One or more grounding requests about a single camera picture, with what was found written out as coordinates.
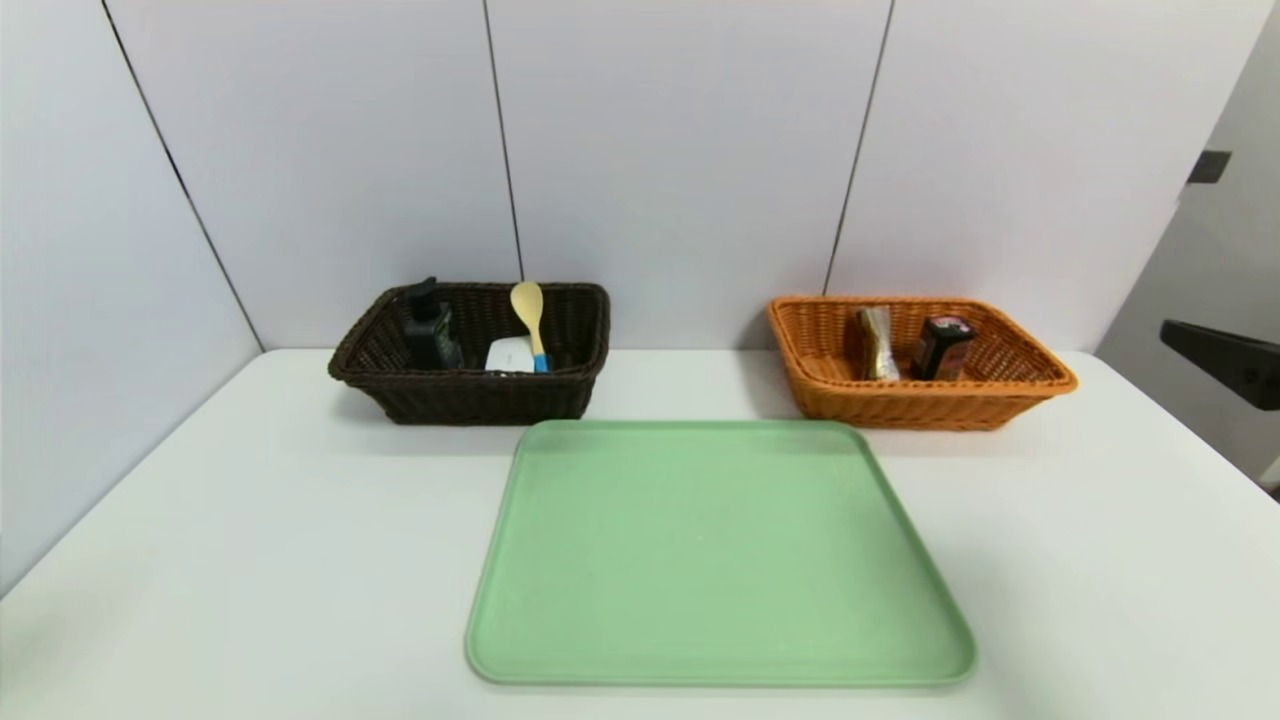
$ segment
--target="basket rim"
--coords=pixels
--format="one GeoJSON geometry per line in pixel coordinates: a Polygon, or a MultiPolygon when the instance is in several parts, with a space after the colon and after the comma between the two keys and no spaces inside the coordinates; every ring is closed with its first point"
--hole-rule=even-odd
{"type": "MultiPolygon", "coordinates": [[[[451,282],[451,283],[438,283],[438,288],[461,288],[461,290],[499,290],[511,288],[516,283],[513,282],[451,282]]],[[[355,370],[348,366],[351,357],[353,356],[356,347],[364,342],[365,336],[372,328],[378,314],[385,307],[390,301],[401,292],[413,287],[413,284],[404,284],[388,288],[383,291],[372,305],[356,320],[356,324],[347,331],[343,336],[342,342],[338,343],[337,350],[334,350],[333,356],[329,359],[329,377],[335,380],[351,383],[351,382],[394,382],[394,380],[485,380],[488,383],[493,382],[520,382],[524,383],[564,383],[564,382],[581,382],[581,380],[594,380],[600,370],[604,369],[604,360],[608,356],[608,332],[609,332],[609,293],[603,286],[596,283],[538,283],[544,290],[586,290],[595,293],[599,299],[599,305],[596,307],[596,325],[598,332],[595,342],[591,343],[591,355],[586,361],[566,368],[563,370],[552,370],[550,373],[507,373],[495,370],[484,370],[479,368],[460,368],[453,370],[420,370],[415,368],[404,368],[398,370],[355,370]]]]}
{"type": "Polygon", "coordinates": [[[827,296],[805,296],[805,295],[788,295],[783,297],[776,297],[769,302],[768,306],[769,325],[773,327],[773,334],[778,341],[778,346],[782,348],[782,360],[787,368],[787,372],[794,377],[801,378],[805,383],[819,386],[828,389],[837,389],[844,392],[854,392],[859,395],[899,395],[899,396],[913,396],[913,395],[928,395],[928,396],[950,396],[950,397],[973,397],[973,396],[991,396],[991,397],[1055,397],[1059,395],[1066,395],[1073,392],[1080,383],[1075,373],[1059,359],[1052,351],[1044,347],[1038,340],[1032,337],[1021,325],[1015,323],[1012,318],[1006,315],[998,307],[991,305],[989,302],[983,302],[980,300],[973,300],[972,297],[924,297],[924,296],[854,296],[854,295],[827,295],[827,296]],[[800,354],[797,352],[795,343],[791,338],[791,333],[786,324],[782,322],[780,315],[781,309],[788,305],[842,305],[842,306],[860,306],[860,305],[933,305],[933,304],[950,304],[950,305],[970,305],[974,307],[982,307],[987,313],[991,313],[997,320],[1005,323],[1015,334],[1029,343],[1037,352],[1043,355],[1053,368],[1061,374],[1060,378],[1050,380],[1023,380],[1023,382],[1009,382],[1009,380],[900,380],[900,382],[879,382],[879,380],[832,380],[829,378],[823,378],[815,375],[800,365],[800,354]]]}

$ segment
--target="wooden spoon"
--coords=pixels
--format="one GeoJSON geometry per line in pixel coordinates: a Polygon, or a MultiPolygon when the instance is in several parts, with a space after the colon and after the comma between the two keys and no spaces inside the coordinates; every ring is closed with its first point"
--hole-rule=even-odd
{"type": "Polygon", "coordinates": [[[549,372],[547,351],[543,350],[543,333],[538,329],[538,325],[543,323],[543,288],[538,283],[516,284],[511,288],[511,306],[516,309],[516,315],[529,328],[529,336],[534,345],[534,372],[549,372]]]}

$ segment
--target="dark brown wicker basket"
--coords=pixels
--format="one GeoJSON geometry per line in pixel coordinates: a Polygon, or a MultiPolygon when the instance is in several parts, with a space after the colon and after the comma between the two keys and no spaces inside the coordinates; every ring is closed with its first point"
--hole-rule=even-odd
{"type": "Polygon", "coordinates": [[[543,345],[552,372],[484,370],[489,343],[529,334],[511,307],[511,284],[440,283],[453,309],[454,334],[466,359],[461,370],[410,366],[403,292],[384,292],[338,345],[329,374],[378,401],[387,416],[416,425],[530,425],[576,419],[591,400],[609,351],[609,296],[598,284],[543,286],[543,345]]]}

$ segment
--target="orange wicker basket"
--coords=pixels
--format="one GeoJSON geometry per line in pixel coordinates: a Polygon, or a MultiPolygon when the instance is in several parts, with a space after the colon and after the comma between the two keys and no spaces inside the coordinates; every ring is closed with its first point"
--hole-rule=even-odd
{"type": "Polygon", "coordinates": [[[1004,313],[947,297],[780,297],[769,324],[782,348],[791,393],[809,418],[864,428],[989,430],[1019,413],[1075,389],[1057,357],[1004,313]],[[978,331],[955,382],[864,380],[863,332],[854,310],[884,305],[892,316],[893,359],[910,377],[925,318],[960,315],[978,331]]]}

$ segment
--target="black bottle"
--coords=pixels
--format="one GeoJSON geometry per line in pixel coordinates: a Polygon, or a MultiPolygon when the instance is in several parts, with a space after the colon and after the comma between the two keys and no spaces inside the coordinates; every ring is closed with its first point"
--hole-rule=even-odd
{"type": "Polygon", "coordinates": [[[435,278],[404,291],[410,318],[404,323],[410,361],[417,370],[456,370],[463,366],[462,346],[453,328],[453,310],[435,293],[435,278]]]}

